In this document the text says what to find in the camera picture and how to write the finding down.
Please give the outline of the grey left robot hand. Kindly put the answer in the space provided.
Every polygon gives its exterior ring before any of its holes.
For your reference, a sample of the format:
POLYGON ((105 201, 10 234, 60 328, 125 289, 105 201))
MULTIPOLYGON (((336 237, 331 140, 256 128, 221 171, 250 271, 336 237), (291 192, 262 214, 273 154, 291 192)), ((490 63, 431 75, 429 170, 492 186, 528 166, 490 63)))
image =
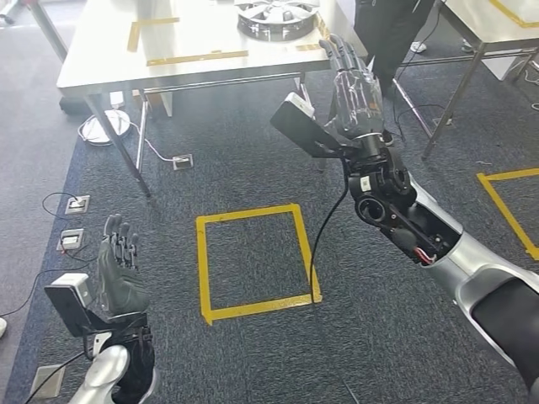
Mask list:
POLYGON ((97 258, 98 296, 109 317, 144 312, 149 295, 139 270, 139 235, 120 214, 109 215, 97 258))

